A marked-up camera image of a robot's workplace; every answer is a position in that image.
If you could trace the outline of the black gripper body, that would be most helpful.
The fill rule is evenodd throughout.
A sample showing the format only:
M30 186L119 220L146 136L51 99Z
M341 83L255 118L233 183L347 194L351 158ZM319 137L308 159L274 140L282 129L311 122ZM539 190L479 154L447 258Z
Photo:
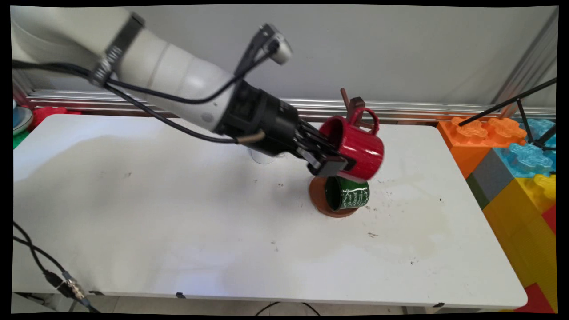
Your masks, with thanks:
M264 138L246 147L267 156L290 153L299 157L295 132L300 121L294 107L246 81L240 81L218 123L218 133L238 138L262 130Z

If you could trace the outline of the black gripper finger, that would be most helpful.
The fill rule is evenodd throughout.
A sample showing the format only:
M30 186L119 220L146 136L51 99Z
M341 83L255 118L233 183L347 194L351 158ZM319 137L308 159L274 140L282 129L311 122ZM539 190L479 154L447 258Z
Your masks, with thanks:
M308 122L299 122L299 147L309 152L337 154L337 148Z
M296 153L306 160L307 169L313 176L337 176L349 164L347 158L333 150L298 147Z

